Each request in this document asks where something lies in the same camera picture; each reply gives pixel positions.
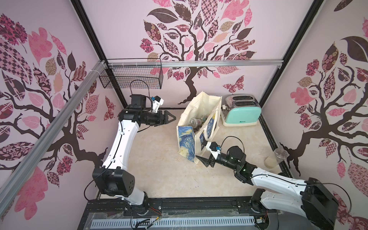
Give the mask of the cream canvas tote bag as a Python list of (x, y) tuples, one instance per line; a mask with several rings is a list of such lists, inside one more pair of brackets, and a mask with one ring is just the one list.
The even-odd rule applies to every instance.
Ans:
[(203, 155), (207, 142), (219, 130), (221, 103), (221, 96), (204, 92), (190, 101), (176, 127), (179, 155), (198, 164), (196, 156)]

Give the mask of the clear jar sandy contents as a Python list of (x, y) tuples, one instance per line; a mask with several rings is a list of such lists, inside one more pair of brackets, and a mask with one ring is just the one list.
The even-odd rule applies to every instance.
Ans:
[(287, 159), (289, 153), (283, 148), (275, 149), (271, 154), (264, 160), (264, 165), (269, 168), (275, 168), (277, 165)]

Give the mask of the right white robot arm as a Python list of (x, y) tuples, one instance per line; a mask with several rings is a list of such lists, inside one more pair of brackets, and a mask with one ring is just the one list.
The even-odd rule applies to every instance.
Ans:
[(307, 218), (322, 230), (332, 230), (335, 221), (350, 217), (352, 208), (343, 206), (326, 188), (327, 183), (312, 177), (301, 180), (268, 172), (249, 163), (238, 146), (223, 153), (220, 145), (210, 142), (206, 149), (210, 152), (208, 158), (197, 156), (206, 167), (222, 165), (233, 170), (240, 182), (257, 187), (250, 201), (255, 212), (275, 209), (293, 213)]

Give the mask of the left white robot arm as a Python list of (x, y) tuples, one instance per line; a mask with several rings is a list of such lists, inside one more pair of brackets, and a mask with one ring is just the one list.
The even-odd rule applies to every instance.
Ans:
[(149, 209), (148, 195), (135, 187), (135, 177), (127, 171), (128, 158), (141, 125), (156, 127), (176, 120), (170, 112), (159, 110), (163, 103), (159, 96), (131, 95), (131, 104), (118, 115), (117, 134), (107, 159), (92, 174), (99, 193), (127, 202), (139, 214)]

